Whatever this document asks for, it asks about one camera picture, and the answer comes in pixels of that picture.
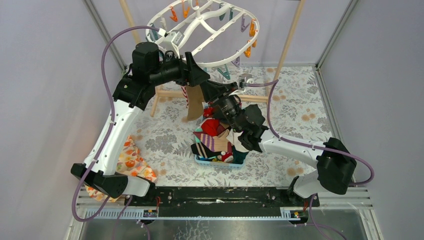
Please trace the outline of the tan brown sock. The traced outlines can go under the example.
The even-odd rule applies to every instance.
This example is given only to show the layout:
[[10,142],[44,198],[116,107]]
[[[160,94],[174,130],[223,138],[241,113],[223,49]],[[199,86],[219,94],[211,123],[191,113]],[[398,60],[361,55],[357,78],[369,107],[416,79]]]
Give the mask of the tan brown sock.
[[186,86],[185,89],[186,89],[186,95],[188,99],[187,120],[194,121],[203,116],[203,112],[204,112],[203,92],[199,85]]

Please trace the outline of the white oval clip hanger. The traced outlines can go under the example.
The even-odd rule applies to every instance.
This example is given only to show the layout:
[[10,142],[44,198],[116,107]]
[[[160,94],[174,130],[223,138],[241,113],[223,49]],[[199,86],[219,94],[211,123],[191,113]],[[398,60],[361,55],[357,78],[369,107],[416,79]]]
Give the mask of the white oval clip hanger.
[[258,18],[247,9],[226,0],[174,0],[156,13],[148,26],[145,39],[161,46],[164,35],[179,31],[188,37],[180,49],[198,56],[202,68],[238,65],[241,57],[249,58],[257,46],[260,32]]

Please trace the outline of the red white striped sock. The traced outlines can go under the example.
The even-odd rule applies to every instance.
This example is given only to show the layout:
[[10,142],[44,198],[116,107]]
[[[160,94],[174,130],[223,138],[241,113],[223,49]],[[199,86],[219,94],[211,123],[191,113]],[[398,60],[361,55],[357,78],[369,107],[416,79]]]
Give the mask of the red white striped sock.
[[183,97],[185,98],[185,101],[186,101],[186,108],[188,108],[189,107],[189,100],[188,100],[186,87],[182,86],[181,91],[182,91],[182,95],[183,95]]

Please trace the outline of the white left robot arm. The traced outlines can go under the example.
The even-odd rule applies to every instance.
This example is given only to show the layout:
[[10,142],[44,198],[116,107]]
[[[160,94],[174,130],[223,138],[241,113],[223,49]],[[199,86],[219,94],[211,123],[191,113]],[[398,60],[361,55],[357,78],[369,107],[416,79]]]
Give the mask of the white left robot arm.
[[208,79],[210,75],[195,62],[190,51],[177,56],[171,50],[162,52],[152,42],[137,44],[128,72],[108,94],[111,110],[92,152],[83,163],[71,167],[71,174],[79,179],[77,188],[86,185],[111,198],[130,195],[144,206],[152,204],[155,192],[149,180],[116,170],[133,122],[155,96],[157,86],[175,82],[194,87]]

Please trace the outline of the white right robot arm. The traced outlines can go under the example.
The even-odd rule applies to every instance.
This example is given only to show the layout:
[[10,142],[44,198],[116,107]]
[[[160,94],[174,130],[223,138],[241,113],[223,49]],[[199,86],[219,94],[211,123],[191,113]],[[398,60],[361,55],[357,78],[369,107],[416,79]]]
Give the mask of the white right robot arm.
[[264,125],[265,117],[256,104],[241,108],[240,100],[232,95],[236,83],[207,80],[200,84],[204,99],[213,113],[230,125],[231,135],[248,151],[278,154],[299,160],[315,170],[294,178],[287,191],[287,201],[301,205],[308,197],[329,192],[346,194],[356,160],[343,143],[334,137],[327,141],[307,141],[289,135],[278,135],[271,125]]

